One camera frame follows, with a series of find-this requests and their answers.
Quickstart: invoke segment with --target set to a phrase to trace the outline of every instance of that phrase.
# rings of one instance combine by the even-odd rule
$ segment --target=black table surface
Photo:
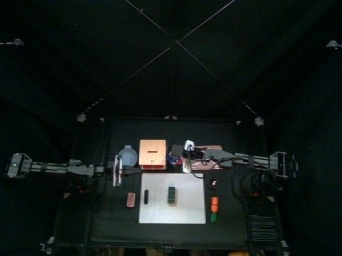
[[[220,145],[223,150],[231,153],[245,153],[265,156],[264,138],[259,127],[252,122],[237,123],[227,120],[144,120],[144,119],[110,119],[104,124],[94,124],[86,127],[88,132],[81,132],[82,138],[77,138],[73,158],[88,159],[89,148],[93,147],[96,156],[92,159],[104,161],[110,154],[117,154],[124,145],[130,145],[138,152],[140,139],[165,139],[166,144],[184,143],[185,140],[194,142],[194,145]],[[88,233],[86,243],[117,245],[125,247],[162,247],[169,245],[176,248],[225,248],[241,249],[245,247],[247,231],[243,215],[243,207],[232,194],[231,178],[233,168],[224,170],[201,171],[204,175],[204,205],[205,224],[138,224],[138,202],[141,175],[124,177],[120,188],[113,188],[110,181],[106,181],[102,195],[96,200],[88,213],[88,218],[76,217],[77,206],[64,202],[64,209],[60,217],[57,240],[64,244],[68,240],[84,242],[74,239],[72,230],[81,234]],[[216,178],[219,187],[212,190],[207,187],[209,178]],[[126,193],[136,194],[133,208],[125,207]],[[209,198],[219,197],[217,222],[209,222]]]

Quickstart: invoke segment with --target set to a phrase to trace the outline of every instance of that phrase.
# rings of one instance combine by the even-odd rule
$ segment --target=orange block
[[[165,170],[165,140],[140,140],[138,165],[141,170]]]

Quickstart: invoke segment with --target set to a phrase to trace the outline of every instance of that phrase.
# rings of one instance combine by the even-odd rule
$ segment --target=light
[[[14,39],[14,41],[10,42],[0,42],[0,45],[23,46],[25,44],[21,39]]]
[[[337,49],[337,47],[342,48],[342,45],[337,44],[337,42],[336,42],[335,40],[331,40],[331,41],[327,43],[325,47],[333,47],[335,49]]]

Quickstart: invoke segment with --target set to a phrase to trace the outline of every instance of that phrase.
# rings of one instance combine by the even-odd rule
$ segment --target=ceiling
[[[340,38],[340,1],[1,1],[1,97],[37,114],[267,117]]]

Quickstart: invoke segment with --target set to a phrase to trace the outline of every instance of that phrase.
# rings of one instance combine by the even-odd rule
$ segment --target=metal rod
[[[177,41],[181,42],[233,2],[231,0]]]

